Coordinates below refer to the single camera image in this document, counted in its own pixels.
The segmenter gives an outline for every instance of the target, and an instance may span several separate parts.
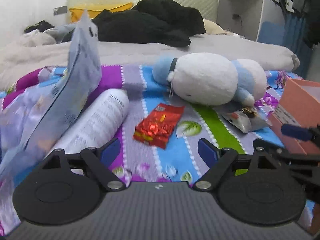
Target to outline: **white stuffed animal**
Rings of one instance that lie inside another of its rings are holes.
[[[234,100],[253,106],[264,96],[267,78],[254,60],[230,61],[212,53],[192,53],[178,59],[162,58],[152,70],[153,78],[192,103],[221,106]]]

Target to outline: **light blue package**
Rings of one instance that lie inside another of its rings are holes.
[[[102,76],[97,32],[84,13],[72,37],[67,75],[57,84],[30,88],[0,113],[0,182],[41,161],[80,114]]]

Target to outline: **white cylindrical package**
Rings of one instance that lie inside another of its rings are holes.
[[[128,108],[129,100],[125,90],[104,91],[57,141],[52,150],[62,148],[66,153],[79,153],[87,147],[102,147],[114,137],[128,114]]]

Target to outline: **qr code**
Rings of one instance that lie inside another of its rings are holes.
[[[165,107],[163,106],[157,106],[156,111],[162,112],[165,110]]]

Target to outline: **red snack wrapper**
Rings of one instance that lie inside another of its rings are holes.
[[[184,106],[177,107],[160,103],[136,126],[133,138],[165,149],[183,110]]]

